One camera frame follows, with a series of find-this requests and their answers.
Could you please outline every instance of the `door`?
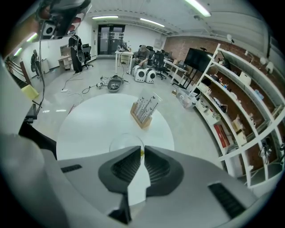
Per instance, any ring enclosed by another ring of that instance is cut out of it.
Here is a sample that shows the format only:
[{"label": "door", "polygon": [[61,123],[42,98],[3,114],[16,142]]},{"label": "door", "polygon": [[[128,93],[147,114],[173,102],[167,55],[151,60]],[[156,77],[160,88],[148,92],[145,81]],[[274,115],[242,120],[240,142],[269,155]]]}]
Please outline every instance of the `door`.
[{"label": "door", "polygon": [[118,45],[122,45],[124,25],[99,25],[98,27],[98,54],[115,55]]}]

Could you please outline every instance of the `red box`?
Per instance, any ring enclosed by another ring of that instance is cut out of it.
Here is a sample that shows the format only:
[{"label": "red box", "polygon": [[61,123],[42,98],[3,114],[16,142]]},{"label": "red box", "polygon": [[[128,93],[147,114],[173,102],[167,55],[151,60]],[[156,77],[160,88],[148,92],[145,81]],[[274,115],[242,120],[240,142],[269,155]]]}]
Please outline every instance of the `red box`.
[{"label": "red box", "polygon": [[214,128],[216,132],[218,133],[219,139],[222,143],[222,147],[225,148],[230,145],[230,142],[228,141],[228,138],[223,130],[223,127],[221,125],[215,124]]}]

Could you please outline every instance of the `standing person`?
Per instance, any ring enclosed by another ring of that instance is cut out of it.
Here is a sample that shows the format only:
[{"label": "standing person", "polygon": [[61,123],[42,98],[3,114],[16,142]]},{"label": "standing person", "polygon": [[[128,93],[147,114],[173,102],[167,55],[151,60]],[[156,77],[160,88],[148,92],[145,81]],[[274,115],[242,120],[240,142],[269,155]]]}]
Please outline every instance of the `standing person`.
[{"label": "standing person", "polygon": [[141,47],[138,49],[138,52],[135,54],[135,58],[132,59],[132,64],[130,67],[131,71],[133,70],[135,63],[145,69],[147,67],[149,56],[150,51],[145,45],[141,45]]},{"label": "standing person", "polygon": [[39,62],[39,57],[37,55],[37,50],[33,50],[32,58],[31,58],[31,68],[32,68],[32,72],[36,72],[37,77],[39,76],[42,77],[41,65]]},{"label": "standing person", "polygon": [[69,38],[68,46],[70,47],[73,69],[75,70],[74,74],[78,74],[82,72],[82,65],[77,56],[79,45],[82,45],[81,39],[79,38],[79,36],[74,34],[72,37]]}]

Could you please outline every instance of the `brick wall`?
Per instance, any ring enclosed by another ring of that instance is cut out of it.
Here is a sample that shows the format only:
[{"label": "brick wall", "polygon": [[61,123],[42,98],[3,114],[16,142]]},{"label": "brick wall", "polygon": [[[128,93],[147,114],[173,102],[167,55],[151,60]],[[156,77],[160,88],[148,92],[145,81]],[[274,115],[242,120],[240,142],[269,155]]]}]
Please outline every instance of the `brick wall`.
[{"label": "brick wall", "polygon": [[[251,58],[247,57],[244,55],[245,50],[237,47],[235,45],[230,45],[229,43],[222,42],[222,41],[217,41],[214,39],[208,39],[208,38],[199,38],[199,37],[168,37],[164,46],[164,50],[167,52],[172,51],[172,57],[177,59],[177,60],[184,60],[189,48],[194,48],[194,49],[200,49],[200,47],[206,48],[208,52],[214,53],[215,49],[217,48],[218,43],[221,44],[221,48],[225,50],[229,50],[232,53],[242,57],[245,60],[250,61]],[[218,54],[219,58],[223,58],[223,56],[219,53]],[[260,70],[266,74],[265,67],[262,66],[259,62],[258,57],[254,57],[254,61],[252,62],[253,65],[255,65],[257,68],[260,68]],[[236,71],[238,75],[241,73],[241,71],[234,67],[231,66],[233,71]],[[208,74],[214,74],[216,72],[217,68],[211,67]],[[198,72],[196,76],[194,77],[194,81],[192,84],[196,81],[199,80],[201,77],[202,73]],[[227,78],[225,75],[222,73],[217,74],[219,77],[223,78],[223,83],[228,84],[228,88],[232,89],[232,92],[234,92],[238,99],[241,100],[241,104],[245,111],[250,114],[253,114],[254,117],[254,122],[256,123],[256,126],[259,126],[263,121],[263,117],[258,110],[258,108],[254,105],[252,100],[243,92],[243,90],[237,86],[232,80]],[[277,75],[275,72],[273,72],[271,75],[268,75],[270,80],[277,86],[277,88],[281,91],[283,96],[285,96],[285,86],[284,84],[281,83],[280,76]],[[273,112],[274,110],[274,105],[270,101],[269,97],[262,92],[262,89],[254,82],[251,82],[250,85],[254,90],[257,89],[259,90],[263,95],[264,95],[264,103],[270,110],[270,112]],[[218,88],[215,84],[211,84],[210,88],[212,89],[211,95],[216,97],[217,99],[220,100],[221,103],[227,104],[228,105],[228,116],[231,120],[234,120],[237,115],[239,115],[241,122],[245,126],[245,134],[248,135],[252,132],[251,127],[249,123],[247,122],[246,118],[242,114],[242,112],[238,109],[238,107],[235,105],[235,103],[227,96],[223,91],[221,91],[220,88]],[[284,136],[285,130],[284,130],[284,125],[283,123],[278,126],[280,129],[281,135]],[[255,145],[251,147],[250,149],[247,150],[247,155],[248,155],[248,161],[251,165],[254,166],[253,170],[259,169],[263,166],[262,159],[258,156],[259,153],[259,147],[258,145]],[[277,158],[276,152],[273,151],[271,154],[269,160],[270,162],[274,161]],[[244,164],[241,162],[243,173],[244,171]]]}]

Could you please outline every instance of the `fluorescent light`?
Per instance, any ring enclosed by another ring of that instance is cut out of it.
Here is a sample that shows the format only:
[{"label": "fluorescent light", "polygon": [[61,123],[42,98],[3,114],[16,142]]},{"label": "fluorescent light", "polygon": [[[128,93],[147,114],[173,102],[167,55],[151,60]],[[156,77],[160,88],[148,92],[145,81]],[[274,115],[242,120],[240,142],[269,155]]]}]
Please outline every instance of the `fluorescent light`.
[{"label": "fluorescent light", "polygon": [[147,19],[143,19],[143,18],[141,18],[141,20],[144,20],[144,21],[147,21],[147,22],[151,22],[151,23],[153,23],[153,24],[157,24],[157,25],[159,25],[159,26],[161,26],[161,27],[164,27],[164,25],[159,24],[159,23],[156,23],[156,22],[151,21],[151,20],[147,20]]},{"label": "fluorescent light", "polygon": [[27,39],[27,42],[29,42],[29,41],[31,41],[34,37],[36,37],[37,36],[37,34],[36,33],[34,33],[29,39]]},{"label": "fluorescent light", "polygon": [[191,6],[193,6],[196,10],[198,10],[200,13],[203,14],[203,16],[211,16],[208,10],[204,8],[199,2],[196,0],[185,0],[187,1]]},{"label": "fluorescent light", "polygon": [[118,18],[118,16],[94,16],[92,19]]},{"label": "fluorescent light", "polygon": [[15,53],[14,56],[16,56],[21,50],[22,50],[22,48],[19,48],[19,49],[16,51],[16,53]]}]

